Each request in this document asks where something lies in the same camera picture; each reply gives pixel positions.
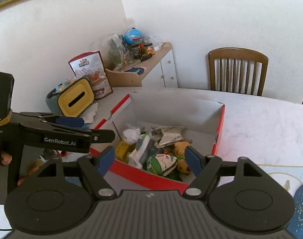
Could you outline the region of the left human hand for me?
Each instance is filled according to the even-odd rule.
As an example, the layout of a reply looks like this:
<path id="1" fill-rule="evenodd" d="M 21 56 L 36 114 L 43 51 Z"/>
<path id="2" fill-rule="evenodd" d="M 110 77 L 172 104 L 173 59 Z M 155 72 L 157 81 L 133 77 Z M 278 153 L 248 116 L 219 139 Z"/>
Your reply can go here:
<path id="1" fill-rule="evenodd" d="M 0 152 L 0 166 L 7 166 L 11 163 L 12 156 L 6 152 Z"/>

